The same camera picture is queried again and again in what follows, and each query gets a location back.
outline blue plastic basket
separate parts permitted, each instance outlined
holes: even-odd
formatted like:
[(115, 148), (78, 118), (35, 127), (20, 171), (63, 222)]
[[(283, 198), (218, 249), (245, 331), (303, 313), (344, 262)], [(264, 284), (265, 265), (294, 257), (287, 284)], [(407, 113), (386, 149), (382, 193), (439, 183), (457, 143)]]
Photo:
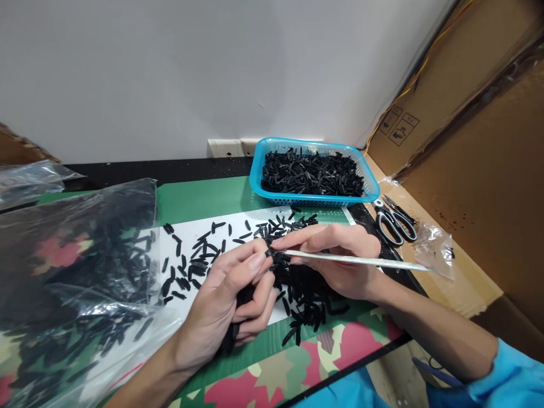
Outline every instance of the blue plastic basket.
[[(262, 167), (265, 155), (270, 152), (286, 152), (290, 148), (305, 154), (334, 155), (336, 152), (350, 156), (357, 164), (357, 174), (364, 177), (362, 197), (344, 197), (341, 195), (287, 194), (271, 193), (261, 188)], [(276, 205), (306, 205), (320, 207), (350, 207), (353, 204), (372, 202), (379, 198), (380, 187), (370, 171), (361, 152), (351, 146), (336, 143), (308, 142), (294, 139), (266, 138), (257, 143), (255, 157), (249, 174), (249, 185), (259, 196), (265, 197)]]

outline orange wire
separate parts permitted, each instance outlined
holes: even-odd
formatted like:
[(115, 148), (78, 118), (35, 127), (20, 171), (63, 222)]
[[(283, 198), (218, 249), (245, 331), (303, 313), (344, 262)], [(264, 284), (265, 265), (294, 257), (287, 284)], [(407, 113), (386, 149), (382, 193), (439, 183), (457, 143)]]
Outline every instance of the orange wire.
[(425, 68), (425, 65), (427, 65), (427, 62), (429, 61), (429, 58), (431, 56), (431, 51), (432, 49), (435, 47), (435, 45), (442, 39), (442, 37), (444, 37), (444, 35), (448, 32), (448, 30), (452, 27), (452, 25), (457, 21), (457, 19), (459, 17), (461, 17), (461, 15), (469, 8), (469, 6), (474, 2), (474, 0), (469, 0), (467, 2), (467, 4), (465, 4), (463, 6), (463, 8), (459, 11), (459, 13), (455, 16), (455, 18), (446, 26), (446, 28), (444, 28), (444, 30), (442, 31), (441, 34), (438, 35), (438, 37), (435, 39), (435, 41), (433, 41), (433, 43), (431, 44), (431, 46), (429, 47), (429, 51), (427, 51), (427, 55), (425, 57), (425, 60), (423, 61), (423, 64), (421, 65), (421, 68), (419, 69), (419, 71), (415, 74), (414, 76), (414, 79), (412, 80), (412, 82), (406, 87), (406, 90), (403, 91), (399, 96), (396, 97), (396, 99), (391, 103), (391, 105), (389, 105), (389, 107), (384, 110), (384, 113), (382, 113), (380, 115), (380, 118), (378, 119), (378, 122), (376, 123), (376, 127), (374, 128), (374, 131), (372, 131), (372, 133), (370, 134), (370, 136), (368, 137), (367, 139), (367, 145), (366, 145), (366, 148), (364, 150), (364, 153), (363, 153), (363, 156), (366, 156), (367, 153), (368, 153), (368, 149), (370, 148), (370, 142), (372, 141), (372, 138), (374, 137), (374, 135), (376, 134), (376, 132), (378, 131), (378, 128), (380, 127), (380, 124), (381, 124), (381, 120), (384, 118), (384, 116), (391, 110), (391, 108), (395, 105), (395, 103), (397, 103), (399, 101), (400, 98), (402, 98), (403, 96), (405, 96), (408, 92), (410, 92), (410, 90), (412, 89), (412, 86), (417, 82), (417, 80), (419, 79), (419, 76), (421, 75), (421, 72), (423, 71), (423, 69)]

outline hand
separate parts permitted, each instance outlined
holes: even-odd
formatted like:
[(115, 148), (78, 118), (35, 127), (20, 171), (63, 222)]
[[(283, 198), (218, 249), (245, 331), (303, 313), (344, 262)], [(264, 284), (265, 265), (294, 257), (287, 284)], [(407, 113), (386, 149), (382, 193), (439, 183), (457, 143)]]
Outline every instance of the hand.
[[(314, 225), (287, 234), (272, 242), (275, 250), (300, 247), (302, 252), (319, 252), (330, 249), (335, 255), (377, 258), (381, 245), (374, 235), (369, 235), (362, 226), (341, 224)], [(351, 299), (369, 300), (380, 271), (375, 266), (326, 261), (293, 256), (294, 265), (308, 265), (318, 271), (329, 286), (339, 294)]]
[[(175, 361), (178, 369), (199, 369), (209, 362), (230, 323), (242, 322), (236, 345), (255, 340), (266, 329), (276, 290), (274, 274), (268, 271), (266, 243), (254, 239), (221, 255), (214, 262), (177, 336)], [(236, 295), (248, 284), (256, 288), (253, 299), (236, 309)]]

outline white stick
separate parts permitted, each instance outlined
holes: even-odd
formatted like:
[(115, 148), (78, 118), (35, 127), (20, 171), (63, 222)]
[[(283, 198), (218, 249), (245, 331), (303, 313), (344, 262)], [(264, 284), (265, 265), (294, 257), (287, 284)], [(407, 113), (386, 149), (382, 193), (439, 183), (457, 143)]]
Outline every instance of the white stick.
[(319, 253), (319, 254), (306, 253), (306, 252), (295, 251), (290, 249), (283, 251), (283, 253), (285, 255), (299, 256), (304, 258), (323, 259), (328, 261), (348, 262), (350, 264), (376, 265), (376, 266), (385, 266), (385, 267), (399, 268), (399, 269), (411, 269), (411, 270), (420, 270), (424, 272), (434, 272), (432, 269), (427, 269), (426, 267), (422, 265), (418, 265), (417, 263), (411, 263), (411, 262), (390, 261), (390, 260), (383, 260), (383, 259), (377, 259), (377, 258), (349, 257), (349, 256), (332, 255), (332, 254), (325, 254), (325, 253)]

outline wall socket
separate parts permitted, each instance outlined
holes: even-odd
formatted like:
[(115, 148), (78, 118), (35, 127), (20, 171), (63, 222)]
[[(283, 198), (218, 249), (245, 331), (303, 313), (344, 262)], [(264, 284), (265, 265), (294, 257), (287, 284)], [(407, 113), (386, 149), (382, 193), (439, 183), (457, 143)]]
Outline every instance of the wall socket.
[(242, 157), (242, 142), (240, 140), (208, 139), (211, 154), (215, 158)]
[[(211, 153), (215, 158), (254, 157), (255, 148), (261, 139), (208, 139)], [(307, 139), (309, 142), (322, 142), (323, 139)]]

